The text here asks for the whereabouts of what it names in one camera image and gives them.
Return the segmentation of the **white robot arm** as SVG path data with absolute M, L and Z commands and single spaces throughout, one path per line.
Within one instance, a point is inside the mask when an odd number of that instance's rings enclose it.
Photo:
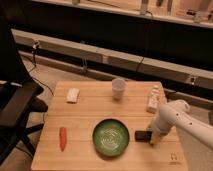
M 184 100 L 167 102 L 148 126 L 150 144 L 156 146 L 173 127 L 179 133 L 188 171 L 213 171 L 213 126 L 191 117 Z

